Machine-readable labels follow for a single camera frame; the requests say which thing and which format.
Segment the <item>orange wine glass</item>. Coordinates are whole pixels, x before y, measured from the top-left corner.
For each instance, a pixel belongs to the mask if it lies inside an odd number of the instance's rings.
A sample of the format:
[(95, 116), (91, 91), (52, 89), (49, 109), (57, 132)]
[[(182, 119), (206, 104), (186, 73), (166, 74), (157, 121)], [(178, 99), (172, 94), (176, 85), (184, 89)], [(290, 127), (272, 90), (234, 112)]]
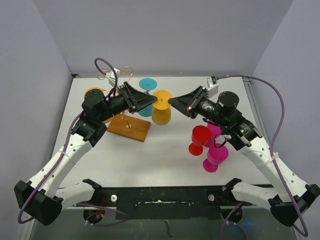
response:
[(172, 94), (166, 90), (158, 90), (153, 95), (157, 97), (157, 101), (152, 104), (152, 121), (156, 125), (164, 126), (171, 120), (171, 104), (168, 100), (172, 98)]

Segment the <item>red wine glass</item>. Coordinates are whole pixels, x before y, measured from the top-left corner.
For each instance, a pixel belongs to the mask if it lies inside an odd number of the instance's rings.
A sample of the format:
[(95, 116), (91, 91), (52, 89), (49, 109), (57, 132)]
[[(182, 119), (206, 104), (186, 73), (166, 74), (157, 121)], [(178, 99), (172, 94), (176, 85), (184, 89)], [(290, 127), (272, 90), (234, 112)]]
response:
[(193, 128), (191, 134), (192, 143), (188, 146), (188, 151), (194, 155), (199, 156), (203, 153), (203, 146), (211, 138), (211, 131), (204, 125), (197, 125)]

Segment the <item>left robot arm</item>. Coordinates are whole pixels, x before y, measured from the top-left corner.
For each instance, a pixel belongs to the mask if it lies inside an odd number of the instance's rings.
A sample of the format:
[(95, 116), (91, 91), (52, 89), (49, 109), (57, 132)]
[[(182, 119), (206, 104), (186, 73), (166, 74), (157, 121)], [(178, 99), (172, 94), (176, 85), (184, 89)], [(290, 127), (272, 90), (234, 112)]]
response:
[(51, 160), (33, 177), (20, 180), (14, 187), (20, 212), (18, 222), (25, 224), (22, 214), (44, 226), (53, 223), (62, 210), (88, 202), (100, 203), (101, 186), (90, 180), (67, 188), (60, 188), (62, 181), (77, 162), (89, 152), (107, 131), (105, 122), (124, 112), (138, 112), (157, 101), (157, 97), (134, 89), (127, 82), (118, 88), (118, 95), (107, 97), (99, 88), (84, 95), (82, 112), (72, 121), (66, 140)]

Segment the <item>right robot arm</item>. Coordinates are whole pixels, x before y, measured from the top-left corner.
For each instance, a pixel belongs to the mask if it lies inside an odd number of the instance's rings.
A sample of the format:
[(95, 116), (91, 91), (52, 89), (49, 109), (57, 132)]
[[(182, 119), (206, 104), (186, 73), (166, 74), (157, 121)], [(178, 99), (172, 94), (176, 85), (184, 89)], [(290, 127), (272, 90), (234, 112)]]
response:
[(271, 183), (264, 189), (234, 178), (224, 185), (223, 200), (230, 205), (246, 202), (270, 211), (283, 225), (292, 227), (320, 195), (316, 184), (308, 184), (279, 158), (257, 127), (237, 110), (239, 97), (231, 91), (219, 94), (217, 102), (208, 98), (200, 86), (191, 93), (173, 97), (168, 103), (185, 116), (194, 119), (201, 115), (220, 127), (234, 149), (247, 157)]

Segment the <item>yellow wine glass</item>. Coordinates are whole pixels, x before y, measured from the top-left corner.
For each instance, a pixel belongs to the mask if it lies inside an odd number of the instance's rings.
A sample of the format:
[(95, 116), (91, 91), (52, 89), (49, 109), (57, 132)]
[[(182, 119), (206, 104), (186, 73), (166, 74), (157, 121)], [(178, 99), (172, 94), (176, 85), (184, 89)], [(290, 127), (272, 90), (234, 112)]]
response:
[(84, 95), (81, 105), (84, 114), (90, 119), (107, 124), (114, 116), (109, 108), (108, 101), (101, 88), (90, 88)]

